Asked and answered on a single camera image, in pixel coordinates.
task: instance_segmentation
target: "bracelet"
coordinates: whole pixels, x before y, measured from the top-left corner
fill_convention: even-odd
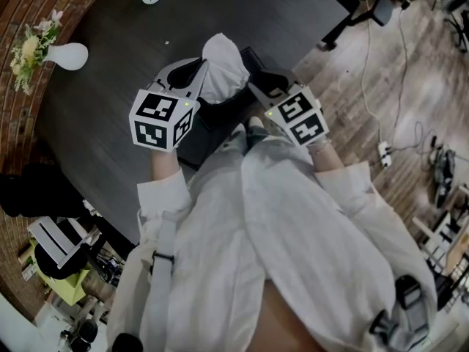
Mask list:
[[[332,145],[332,141],[330,139],[322,139],[321,141],[310,144],[308,146],[308,150],[311,155],[318,155],[329,145]]]

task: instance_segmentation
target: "person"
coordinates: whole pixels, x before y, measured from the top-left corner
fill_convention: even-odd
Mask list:
[[[368,164],[345,167],[330,140],[296,147],[252,117],[188,185],[175,152],[153,151],[152,182],[138,192],[141,240],[114,299],[110,345],[141,317],[136,282],[167,211],[179,216],[170,351],[373,351],[370,325],[392,313],[405,274],[435,316],[435,284],[415,241],[376,192]]]

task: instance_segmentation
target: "flower bouquet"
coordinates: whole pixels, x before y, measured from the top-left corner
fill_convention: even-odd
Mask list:
[[[16,91],[22,89],[29,95],[29,82],[32,73],[36,67],[42,65],[47,57],[49,46],[56,41],[62,14],[63,12],[54,10],[49,21],[43,19],[39,25],[33,28],[26,25],[26,37],[12,49],[14,57],[10,67],[16,76]]]

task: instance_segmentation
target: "white coat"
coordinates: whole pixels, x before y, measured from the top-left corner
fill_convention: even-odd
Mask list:
[[[136,283],[165,210],[187,214],[174,244],[166,343],[173,352],[245,351],[266,279],[330,352],[374,349],[365,335],[381,310],[391,314],[401,275],[421,283],[430,321],[435,316],[433,277],[366,163],[315,174],[305,150],[271,139],[245,157],[212,155],[189,187],[179,171],[138,190],[147,221],[114,299],[111,344],[125,323],[139,324],[146,294]]]

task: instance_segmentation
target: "yellow flower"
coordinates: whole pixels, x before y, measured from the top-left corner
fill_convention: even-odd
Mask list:
[[[34,52],[36,51],[37,45],[39,44],[38,37],[29,37],[23,43],[23,48],[21,49],[21,55],[23,58],[30,61],[34,58]]]

